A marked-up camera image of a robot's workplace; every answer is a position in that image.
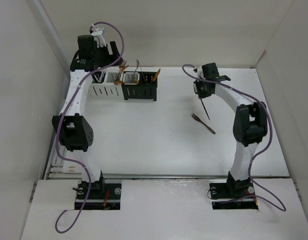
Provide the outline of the copper spoon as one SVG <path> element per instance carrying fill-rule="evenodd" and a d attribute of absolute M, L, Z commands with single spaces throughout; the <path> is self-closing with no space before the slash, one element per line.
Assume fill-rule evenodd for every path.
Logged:
<path fill-rule="evenodd" d="M 124 82 L 122 81 L 122 80 L 120 80 L 120 79 L 118 79 L 118 80 L 116 80 L 115 82 L 114 82 L 114 84 L 115 85 L 122 85 Z"/>

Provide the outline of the copper fork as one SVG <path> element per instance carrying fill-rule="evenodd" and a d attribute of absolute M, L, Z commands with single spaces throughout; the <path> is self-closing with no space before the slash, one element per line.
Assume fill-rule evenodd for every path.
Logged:
<path fill-rule="evenodd" d="M 126 64 L 127 64 L 127 61 L 126 61 L 126 60 L 124 60 L 124 61 L 122 61 L 122 62 L 120 63 L 120 65 L 119 65 L 119 73 L 118 73 L 118 76 L 117 76 L 117 78 L 116 78 L 117 81 L 120 80 L 121 74 L 123 73 Z"/>

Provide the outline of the gold knife black handle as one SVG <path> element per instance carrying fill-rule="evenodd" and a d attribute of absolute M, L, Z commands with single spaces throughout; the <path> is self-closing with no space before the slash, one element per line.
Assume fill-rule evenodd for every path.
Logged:
<path fill-rule="evenodd" d="M 150 83 L 149 83 L 150 85 L 153 84 L 153 83 L 157 80 L 157 78 L 158 78 L 160 72 L 161 72 L 161 69 L 159 69 L 159 70 L 156 72 L 156 74 L 153 76 L 152 80 L 151 80 Z"/>

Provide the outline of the dark steel fork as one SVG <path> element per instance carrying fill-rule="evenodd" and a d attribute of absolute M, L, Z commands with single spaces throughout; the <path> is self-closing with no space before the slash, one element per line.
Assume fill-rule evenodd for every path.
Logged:
<path fill-rule="evenodd" d="M 204 109 L 204 111 L 205 111 L 205 113 L 206 113 L 206 115 L 207 115 L 208 120 L 210 121 L 210 116 L 209 116 L 209 114 L 208 114 L 208 111 L 207 111 L 207 109 L 206 109 L 206 106 L 205 106 L 205 104 L 204 104 L 202 98 L 200 98 L 200 102 L 201 102 L 201 104 L 202 104 L 202 106 L 203 106 L 203 109 Z"/>

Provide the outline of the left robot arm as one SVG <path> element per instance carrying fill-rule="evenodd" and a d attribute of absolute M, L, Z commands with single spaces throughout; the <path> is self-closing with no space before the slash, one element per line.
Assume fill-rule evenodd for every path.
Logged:
<path fill-rule="evenodd" d="M 94 131 L 84 116 L 87 94 L 93 81 L 100 83 L 105 70 L 121 62 L 122 55 L 114 41 L 106 44 L 100 35 L 94 33 L 78 36 L 78 50 L 70 64 L 66 100 L 60 113 L 52 117 L 56 141 L 72 153 L 67 157 L 57 147 L 58 157 L 81 168 L 82 182 L 78 191 L 97 199 L 105 194 L 106 189 L 101 170 L 85 158 L 94 140 Z"/>

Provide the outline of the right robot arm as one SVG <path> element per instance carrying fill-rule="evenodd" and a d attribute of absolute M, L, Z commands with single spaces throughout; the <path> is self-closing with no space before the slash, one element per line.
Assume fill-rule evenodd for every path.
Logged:
<path fill-rule="evenodd" d="M 248 189 L 253 188 L 248 171 L 258 144 L 267 135 L 265 110 L 262 104 L 251 101 L 231 87 L 223 86 L 221 82 L 230 81 L 230 78 L 220 75 L 215 63 L 195 67 L 194 72 L 198 78 L 194 82 L 194 92 L 198 98 L 216 95 L 235 113 L 232 128 L 236 140 L 234 162 L 226 182 L 210 184 L 211 198 L 239 199 L 248 194 Z"/>

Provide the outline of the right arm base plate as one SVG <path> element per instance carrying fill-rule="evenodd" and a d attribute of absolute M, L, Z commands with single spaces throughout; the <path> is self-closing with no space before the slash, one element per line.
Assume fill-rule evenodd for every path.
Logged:
<path fill-rule="evenodd" d="M 209 184 L 213 210 L 258 210 L 253 185 L 231 189 L 226 182 Z"/>

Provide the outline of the gold fork green handle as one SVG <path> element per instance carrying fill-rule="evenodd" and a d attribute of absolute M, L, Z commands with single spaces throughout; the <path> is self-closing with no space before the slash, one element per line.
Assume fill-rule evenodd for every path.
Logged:
<path fill-rule="evenodd" d="M 119 74 L 121 75 L 123 73 L 123 71 L 128 68 L 129 65 L 127 64 L 126 61 L 122 62 L 120 65 L 119 65 Z"/>

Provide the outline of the gold fork dark handle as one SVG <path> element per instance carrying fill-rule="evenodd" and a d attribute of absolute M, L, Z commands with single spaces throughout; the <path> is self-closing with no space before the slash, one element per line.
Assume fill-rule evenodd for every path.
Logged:
<path fill-rule="evenodd" d="M 204 125 L 212 134 L 214 134 L 214 135 L 216 134 L 216 132 L 211 127 L 209 127 L 206 123 L 204 123 L 197 115 L 192 113 L 191 116 L 192 116 L 192 118 L 195 121 L 197 121 L 197 122 L 201 123 L 202 125 Z"/>

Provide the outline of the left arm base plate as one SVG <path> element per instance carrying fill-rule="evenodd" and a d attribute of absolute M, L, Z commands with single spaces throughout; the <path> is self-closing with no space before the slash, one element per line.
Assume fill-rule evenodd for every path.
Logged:
<path fill-rule="evenodd" d="M 93 182 L 83 210 L 120 210 L 121 187 L 121 183 L 104 183 L 101 185 Z M 73 190 L 77 192 L 74 204 L 75 210 L 79 210 L 86 197 L 88 183 L 84 181 Z"/>

